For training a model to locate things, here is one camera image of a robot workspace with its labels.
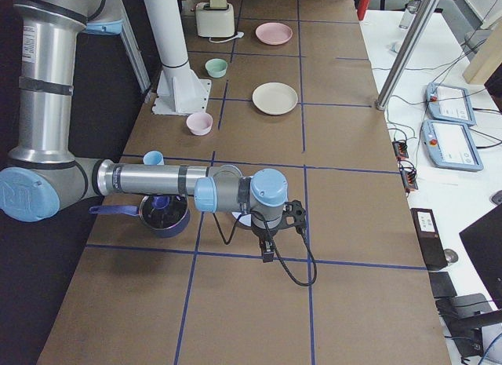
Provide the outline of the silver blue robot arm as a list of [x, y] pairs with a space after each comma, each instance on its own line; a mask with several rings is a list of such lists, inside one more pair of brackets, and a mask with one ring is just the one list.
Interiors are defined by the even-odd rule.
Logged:
[[292, 208], [286, 177], [264, 169], [244, 177], [232, 165], [148, 166], [75, 157], [68, 148], [77, 36], [117, 34], [122, 0], [13, 0], [24, 21], [18, 145], [1, 172], [1, 208], [35, 222], [83, 199], [114, 193], [141, 196], [136, 206], [94, 206], [93, 214], [138, 217], [175, 236], [190, 220], [187, 200], [202, 212], [251, 217], [261, 256], [278, 256], [276, 232]]

